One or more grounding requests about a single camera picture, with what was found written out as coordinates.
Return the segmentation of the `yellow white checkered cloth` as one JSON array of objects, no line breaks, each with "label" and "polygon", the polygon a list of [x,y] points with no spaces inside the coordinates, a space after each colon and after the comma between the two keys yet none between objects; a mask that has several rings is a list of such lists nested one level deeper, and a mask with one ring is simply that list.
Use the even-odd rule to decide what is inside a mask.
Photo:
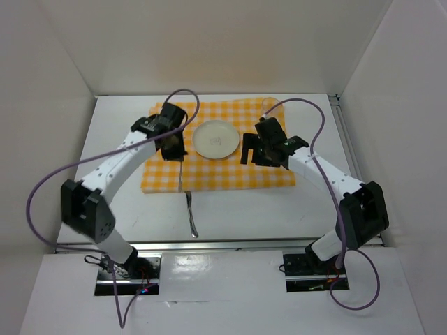
[{"label": "yellow white checkered cloth", "polygon": [[[242,165],[242,147],[221,160],[200,156],[193,148],[192,135],[205,121],[222,120],[232,124],[242,136],[254,133],[254,124],[262,115],[261,102],[267,97],[202,102],[196,118],[184,130],[188,155],[184,157],[182,191],[226,191],[277,188],[295,185],[295,176],[282,167]],[[146,161],[140,188],[143,193],[178,192],[179,162],[163,160],[161,153]]]}]

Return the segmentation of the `silver fork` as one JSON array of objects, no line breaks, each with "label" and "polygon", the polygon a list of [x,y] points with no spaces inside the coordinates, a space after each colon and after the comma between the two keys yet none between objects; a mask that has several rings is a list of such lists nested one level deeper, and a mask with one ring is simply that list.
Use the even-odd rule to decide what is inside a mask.
[{"label": "silver fork", "polygon": [[182,177],[183,177],[183,165],[184,161],[179,162],[179,180],[178,180],[178,192],[181,193],[182,191]]}]

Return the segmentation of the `cream round plate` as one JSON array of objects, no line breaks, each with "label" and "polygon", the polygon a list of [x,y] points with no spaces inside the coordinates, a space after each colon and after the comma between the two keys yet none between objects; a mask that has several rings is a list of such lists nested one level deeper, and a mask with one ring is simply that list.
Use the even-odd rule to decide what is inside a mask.
[{"label": "cream round plate", "polygon": [[192,135],[192,145],[202,157],[220,160],[233,154],[240,144],[240,135],[230,123],[209,120],[200,124]]}]

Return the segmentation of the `silver table knife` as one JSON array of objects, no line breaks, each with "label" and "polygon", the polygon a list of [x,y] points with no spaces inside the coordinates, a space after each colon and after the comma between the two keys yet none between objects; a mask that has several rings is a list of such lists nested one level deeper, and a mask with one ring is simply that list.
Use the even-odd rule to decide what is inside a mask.
[{"label": "silver table knife", "polygon": [[188,216],[189,216],[189,225],[190,225],[190,230],[191,230],[191,236],[194,239],[197,239],[197,238],[199,238],[199,234],[196,229],[196,225],[195,225],[194,218],[193,218],[192,194],[190,191],[186,191],[185,196],[186,196],[186,205],[187,205],[187,211],[188,211]]}]

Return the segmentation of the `clear plastic cup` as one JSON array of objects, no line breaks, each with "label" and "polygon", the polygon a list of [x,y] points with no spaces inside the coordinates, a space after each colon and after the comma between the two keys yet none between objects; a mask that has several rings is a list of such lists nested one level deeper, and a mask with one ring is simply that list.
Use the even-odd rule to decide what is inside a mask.
[{"label": "clear plastic cup", "polygon": [[284,117],[284,106],[279,104],[279,100],[273,97],[264,98],[261,102],[262,117]]}]

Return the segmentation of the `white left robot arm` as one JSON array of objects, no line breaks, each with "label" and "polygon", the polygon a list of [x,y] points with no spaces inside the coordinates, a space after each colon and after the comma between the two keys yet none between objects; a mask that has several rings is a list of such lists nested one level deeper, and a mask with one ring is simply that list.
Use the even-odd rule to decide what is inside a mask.
[{"label": "white left robot arm", "polygon": [[149,269],[148,261],[118,233],[110,209],[117,191],[147,159],[157,152],[167,161],[182,161],[187,154],[181,130],[187,113],[164,103],[158,114],[139,118],[118,147],[94,171],[81,180],[61,186],[61,218],[72,230],[88,238],[108,255],[107,263],[122,278]]}]

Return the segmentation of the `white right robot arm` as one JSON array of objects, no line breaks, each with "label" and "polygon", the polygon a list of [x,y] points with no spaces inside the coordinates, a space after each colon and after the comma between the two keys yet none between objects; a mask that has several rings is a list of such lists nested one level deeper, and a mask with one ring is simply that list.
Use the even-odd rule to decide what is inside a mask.
[{"label": "white right robot arm", "polygon": [[330,262],[340,265],[343,251],[357,250],[389,226],[382,188],[351,177],[314,151],[314,142],[287,137],[276,118],[262,118],[255,133],[244,133],[240,162],[283,167],[327,191],[335,204],[335,228],[305,249],[305,266],[321,273]]}]

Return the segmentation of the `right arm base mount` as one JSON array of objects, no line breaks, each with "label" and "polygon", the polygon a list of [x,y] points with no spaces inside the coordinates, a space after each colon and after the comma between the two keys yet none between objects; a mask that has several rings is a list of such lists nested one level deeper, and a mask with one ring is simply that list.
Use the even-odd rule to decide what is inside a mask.
[{"label": "right arm base mount", "polygon": [[333,285],[333,290],[348,290],[349,282],[345,267],[336,268],[337,256],[321,262],[305,252],[283,252],[278,266],[285,276],[286,291],[323,292]]}]

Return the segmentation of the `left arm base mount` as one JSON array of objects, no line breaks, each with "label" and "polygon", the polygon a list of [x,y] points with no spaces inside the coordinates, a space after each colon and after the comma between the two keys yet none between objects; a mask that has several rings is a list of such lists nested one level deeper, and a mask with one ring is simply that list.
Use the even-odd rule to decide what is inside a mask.
[{"label": "left arm base mount", "polygon": [[[137,292],[144,296],[159,294],[161,254],[150,253],[145,259],[145,266],[139,266],[132,274],[118,265],[114,266],[119,296],[132,296]],[[89,265],[95,265],[98,269],[94,295],[96,297],[113,296],[112,273],[104,257],[86,255],[84,261]]]}]

